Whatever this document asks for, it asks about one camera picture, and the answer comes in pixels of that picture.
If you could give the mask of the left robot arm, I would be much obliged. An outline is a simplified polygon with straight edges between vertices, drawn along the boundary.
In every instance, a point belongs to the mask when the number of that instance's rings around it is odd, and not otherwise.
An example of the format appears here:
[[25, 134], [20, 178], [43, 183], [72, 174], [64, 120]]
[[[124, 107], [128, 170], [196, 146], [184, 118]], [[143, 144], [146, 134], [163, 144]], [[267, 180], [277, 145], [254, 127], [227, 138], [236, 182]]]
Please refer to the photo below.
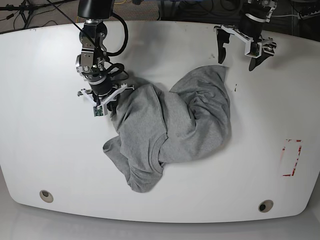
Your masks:
[[276, 7], [276, 0], [248, 0], [240, 10], [238, 26], [215, 26], [218, 63], [222, 64], [226, 58], [225, 44], [230, 43], [231, 35], [244, 43], [244, 55], [250, 57], [249, 71], [253, 71], [267, 58], [274, 56], [277, 44], [271, 37], [263, 38], [262, 30], [264, 24], [270, 22]]

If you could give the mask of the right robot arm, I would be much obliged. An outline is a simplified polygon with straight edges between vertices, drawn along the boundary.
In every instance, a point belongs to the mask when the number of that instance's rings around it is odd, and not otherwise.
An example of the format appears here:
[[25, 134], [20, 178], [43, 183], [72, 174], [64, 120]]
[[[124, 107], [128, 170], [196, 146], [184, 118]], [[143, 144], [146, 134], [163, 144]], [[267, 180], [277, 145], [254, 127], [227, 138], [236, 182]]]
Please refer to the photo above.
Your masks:
[[[92, 104], [96, 117], [106, 116], [115, 107], [118, 95], [133, 89], [124, 82], [129, 78], [125, 66], [110, 60], [124, 52], [129, 40], [128, 26], [114, 13], [114, 5], [113, 0], [81, 0], [78, 4], [77, 15], [85, 22], [79, 33], [82, 48], [76, 59], [76, 71], [88, 82], [90, 89], [83, 88], [77, 95]], [[116, 52], [109, 52], [104, 46], [108, 33], [104, 20], [110, 17], [119, 20], [124, 30], [123, 44]]]

